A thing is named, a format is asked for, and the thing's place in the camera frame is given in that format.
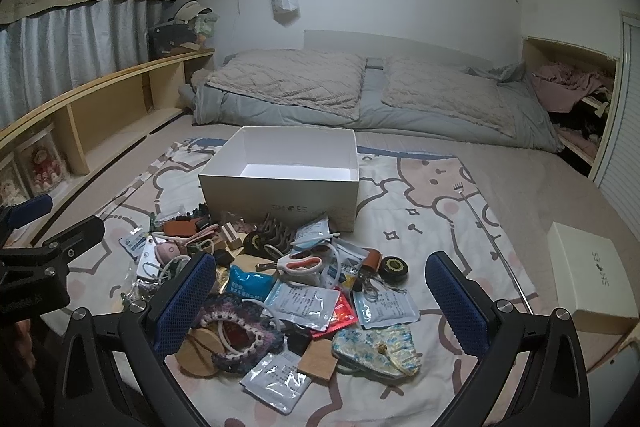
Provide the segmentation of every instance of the headboard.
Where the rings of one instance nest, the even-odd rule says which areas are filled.
[[[386,35],[328,30],[305,30],[304,48],[328,52],[346,52],[364,57],[384,58],[389,55],[428,58],[439,64],[493,68],[490,60],[426,42]]]

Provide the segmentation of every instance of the white box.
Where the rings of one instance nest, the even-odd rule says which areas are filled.
[[[622,335],[638,323],[638,307],[612,240],[553,223],[547,234],[558,305],[578,331]]]
[[[326,212],[341,232],[353,231],[358,183],[355,133],[323,127],[242,127],[200,173],[212,212],[270,212],[290,227]]]

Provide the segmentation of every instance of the bolt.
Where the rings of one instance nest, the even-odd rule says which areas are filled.
[[[84,319],[85,315],[86,315],[86,308],[78,308],[76,311],[74,311],[71,314],[71,318],[75,319],[76,321],[79,321],[80,319]]]
[[[509,301],[500,300],[498,301],[497,306],[502,313],[511,313],[513,311],[513,304]]]
[[[556,317],[558,317],[561,321],[567,321],[569,320],[569,317],[571,317],[571,313],[569,313],[564,308],[558,308],[556,310]]]
[[[134,313],[140,313],[143,312],[146,308],[146,302],[143,301],[142,299],[138,299],[137,301],[133,301],[130,305],[129,305],[129,311],[132,311]]]

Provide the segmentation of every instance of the shutter door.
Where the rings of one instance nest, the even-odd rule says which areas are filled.
[[[625,18],[623,25],[620,99],[600,190],[640,239],[640,22],[631,21]]]

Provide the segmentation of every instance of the purple crochet item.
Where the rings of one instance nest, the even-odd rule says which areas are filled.
[[[212,353],[211,361],[222,371],[246,375],[270,351],[280,351],[284,336],[271,319],[260,317],[262,307],[252,302],[242,302],[233,293],[224,293],[207,299],[196,316],[196,327],[206,327],[217,321],[233,322],[251,333],[254,343],[238,355]]]

